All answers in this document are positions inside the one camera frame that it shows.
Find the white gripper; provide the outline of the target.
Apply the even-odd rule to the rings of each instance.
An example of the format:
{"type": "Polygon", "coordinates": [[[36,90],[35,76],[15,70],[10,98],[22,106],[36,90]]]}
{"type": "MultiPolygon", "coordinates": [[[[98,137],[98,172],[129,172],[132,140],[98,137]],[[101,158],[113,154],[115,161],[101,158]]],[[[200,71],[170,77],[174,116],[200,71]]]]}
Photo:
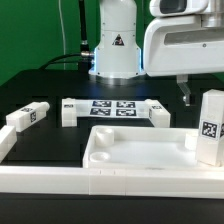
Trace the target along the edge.
{"type": "Polygon", "coordinates": [[[177,85],[190,106],[185,74],[224,72],[224,28],[204,28],[200,16],[156,18],[144,35],[143,67],[149,76],[179,75],[177,85]]]}

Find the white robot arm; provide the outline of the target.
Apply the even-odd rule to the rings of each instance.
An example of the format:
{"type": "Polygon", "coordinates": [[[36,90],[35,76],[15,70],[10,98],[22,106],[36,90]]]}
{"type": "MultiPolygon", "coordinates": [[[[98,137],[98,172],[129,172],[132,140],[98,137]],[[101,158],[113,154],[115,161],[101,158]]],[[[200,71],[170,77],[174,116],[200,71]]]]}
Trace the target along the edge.
{"type": "Polygon", "coordinates": [[[186,105],[190,74],[224,72],[224,0],[151,0],[154,17],[136,44],[134,0],[99,0],[101,33],[90,77],[110,85],[145,74],[176,76],[186,105]]]}

